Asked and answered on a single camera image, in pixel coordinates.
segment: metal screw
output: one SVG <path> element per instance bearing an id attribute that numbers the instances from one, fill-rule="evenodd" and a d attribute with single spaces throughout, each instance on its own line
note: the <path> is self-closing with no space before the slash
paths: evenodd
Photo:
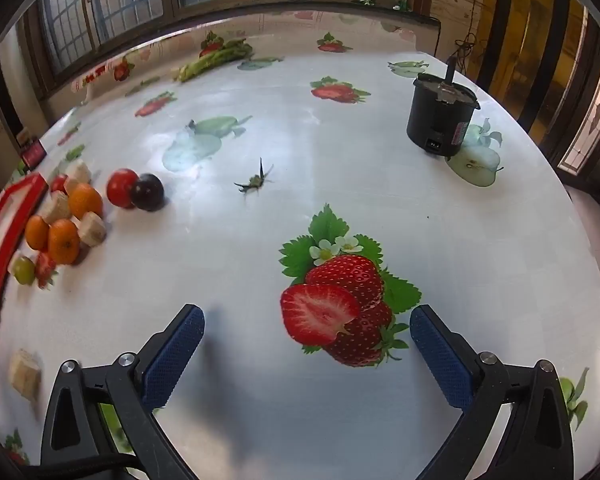
<path id="1" fill-rule="evenodd" d="M 494 365 L 498 362 L 498 358 L 495 354 L 491 352 L 482 352 L 480 354 L 480 361 L 482 361 L 486 365 Z"/>
<path id="2" fill-rule="evenodd" d="M 133 361 L 136 360 L 136 356 L 130 353 L 122 354 L 118 358 L 118 364 L 120 366 L 129 366 Z"/>
<path id="3" fill-rule="evenodd" d="M 540 360 L 540 367 L 542 368 L 542 370 L 544 370 L 545 372 L 553 372 L 554 371 L 554 365 L 552 365 L 549 361 L 547 361 L 546 359 L 542 359 Z"/>
<path id="4" fill-rule="evenodd" d="M 65 361 L 64 363 L 62 363 L 62 366 L 60 367 L 60 369 L 65 374 L 73 372 L 74 368 L 75 368 L 75 361 Z"/>

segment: orange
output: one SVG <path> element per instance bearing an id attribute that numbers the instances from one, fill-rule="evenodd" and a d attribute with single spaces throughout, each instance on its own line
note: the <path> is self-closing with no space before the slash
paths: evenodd
<path id="1" fill-rule="evenodd" d="M 70 265 L 80 252 L 78 228 L 71 220 L 56 220 L 49 228 L 49 256 L 58 265 Z"/>
<path id="2" fill-rule="evenodd" d="M 89 211 L 102 218 L 102 197 L 89 184 L 78 184 L 69 195 L 69 209 L 78 220 Z"/>
<path id="3" fill-rule="evenodd" d="M 35 251 L 44 251 L 46 240 L 48 239 L 49 226 L 42 219 L 42 216 L 33 215 L 27 220 L 27 226 L 24 228 L 24 239 Z"/>

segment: yellow and black striped panel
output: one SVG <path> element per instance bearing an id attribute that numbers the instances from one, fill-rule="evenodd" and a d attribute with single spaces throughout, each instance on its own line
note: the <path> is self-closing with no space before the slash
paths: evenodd
<path id="1" fill-rule="evenodd" d="M 577 0 L 484 0 L 468 76 L 536 143 L 566 90 L 583 13 Z"/>

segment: black cable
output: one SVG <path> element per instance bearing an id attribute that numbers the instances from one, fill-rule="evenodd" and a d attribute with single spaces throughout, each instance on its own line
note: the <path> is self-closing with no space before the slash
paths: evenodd
<path id="1" fill-rule="evenodd" d="M 61 464 L 21 466 L 21 469 L 28 478 L 37 478 L 38 480 L 75 480 L 121 467 L 131 467 L 139 471 L 144 471 L 144 466 L 137 456 L 125 453 L 90 456 Z"/>
<path id="2" fill-rule="evenodd" d="M 454 41 L 457 48 L 455 52 L 451 55 L 456 56 L 456 58 L 458 59 L 458 71 L 462 75 L 466 75 L 466 60 L 471 55 L 471 52 L 474 49 L 475 43 L 477 41 L 475 34 L 471 32 L 471 29 L 474 28 L 474 10 L 476 1 L 477 0 L 474 0 L 471 5 L 471 20 L 469 21 L 469 29 L 467 30 L 464 40 Z"/>

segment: electrical wire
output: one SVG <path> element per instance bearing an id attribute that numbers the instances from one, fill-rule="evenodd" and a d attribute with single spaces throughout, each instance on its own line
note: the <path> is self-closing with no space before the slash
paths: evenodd
<path id="1" fill-rule="evenodd" d="M 455 52 L 451 55 L 456 56 L 456 58 L 458 59 L 458 72 L 460 72 L 462 75 L 466 75 L 466 60 L 471 55 L 475 43 L 477 42 L 475 34 L 471 31 L 471 29 L 474 28 L 474 11 L 476 1 L 477 0 L 473 0 L 471 5 L 471 20 L 469 20 L 469 29 L 467 30 L 464 40 L 454 41 L 457 48 Z"/>

